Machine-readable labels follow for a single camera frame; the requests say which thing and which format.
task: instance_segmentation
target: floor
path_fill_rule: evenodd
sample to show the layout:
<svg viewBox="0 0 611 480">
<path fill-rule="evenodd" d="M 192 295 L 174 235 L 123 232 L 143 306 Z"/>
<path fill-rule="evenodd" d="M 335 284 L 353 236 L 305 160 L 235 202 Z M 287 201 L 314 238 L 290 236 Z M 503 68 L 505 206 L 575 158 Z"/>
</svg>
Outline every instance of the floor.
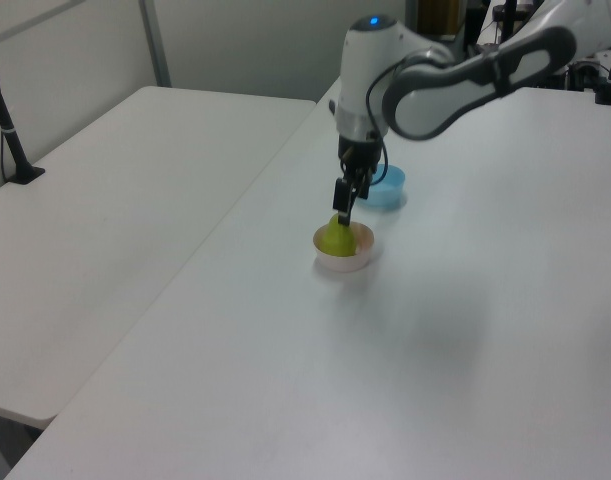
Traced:
<svg viewBox="0 0 611 480">
<path fill-rule="evenodd" d="M 39 437 L 40 430 L 0 417 L 0 480 Z"/>
</svg>

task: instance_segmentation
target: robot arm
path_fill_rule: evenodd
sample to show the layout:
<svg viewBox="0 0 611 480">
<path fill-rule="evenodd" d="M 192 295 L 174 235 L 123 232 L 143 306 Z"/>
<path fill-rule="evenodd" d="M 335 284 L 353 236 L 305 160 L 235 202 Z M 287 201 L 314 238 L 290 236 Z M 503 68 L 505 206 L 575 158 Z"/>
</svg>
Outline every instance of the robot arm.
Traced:
<svg viewBox="0 0 611 480">
<path fill-rule="evenodd" d="M 334 113 L 344 172 L 334 194 L 339 222 L 349 224 L 354 200 L 367 198 L 388 127 L 410 140 L 433 138 L 468 111 L 609 47 L 611 0 L 546 0 L 498 50 L 459 65 L 443 45 L 387 17 L 356 22 Z"/>
</svg>

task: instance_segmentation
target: blue bowl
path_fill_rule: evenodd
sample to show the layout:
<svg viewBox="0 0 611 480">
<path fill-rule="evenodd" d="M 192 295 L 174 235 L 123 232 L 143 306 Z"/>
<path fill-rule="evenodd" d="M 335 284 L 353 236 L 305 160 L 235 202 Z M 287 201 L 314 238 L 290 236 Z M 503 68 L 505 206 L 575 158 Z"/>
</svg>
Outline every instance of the blue bowl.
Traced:
<svg viewBox="0 0 611 480">
<path fill-rule="evenodd" d="M 383 175 L 383 165 L 379 165 L 374 180 L 378 180 Z M 400 168 L 390 165 L 387 168 L 387 175 L 382 182 L 369 187 L 369 198 L 363 200 L 359 198 L 361 205 L 374 208 L 396 208 L 401 205 L 403 195 L 403 184 L 405 183 L 405 172 Z"/>
</svg>

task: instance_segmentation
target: white table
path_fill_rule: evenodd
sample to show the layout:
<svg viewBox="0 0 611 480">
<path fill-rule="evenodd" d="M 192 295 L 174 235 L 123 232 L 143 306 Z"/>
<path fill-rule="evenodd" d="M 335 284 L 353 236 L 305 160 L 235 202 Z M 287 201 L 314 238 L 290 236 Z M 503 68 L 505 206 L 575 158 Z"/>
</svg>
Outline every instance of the white table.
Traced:
<svg viewBox="0 0 611 480">
<path fill-rule="evenodd" d="M 611 108 L 523 90 L 389 135 L 407 204 L 357 207 L 376 258 L 342 275 L 311 245 L 337 93 L 9 480 L 611 479 Z"/>
<path fill-rule="evenodd" d="M 145 88 L 0 189 L 0 415 L 44 428 L 311 112 Z"/>
</svg>

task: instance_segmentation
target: yellow object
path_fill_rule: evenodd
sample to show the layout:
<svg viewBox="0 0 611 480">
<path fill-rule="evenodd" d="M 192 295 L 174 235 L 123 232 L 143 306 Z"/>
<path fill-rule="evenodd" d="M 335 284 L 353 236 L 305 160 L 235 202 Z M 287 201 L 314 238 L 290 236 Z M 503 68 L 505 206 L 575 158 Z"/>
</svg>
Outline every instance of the yellow object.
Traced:
<svg viewBox="0 0 611 480">
<path fill-rule="evenodd" d="M 319 245 L 320 251 L 335 257 L 351 257 L 356 254 L 356 238 L 348 226 L 338 223 L 334 215 Z"/>
</svg>

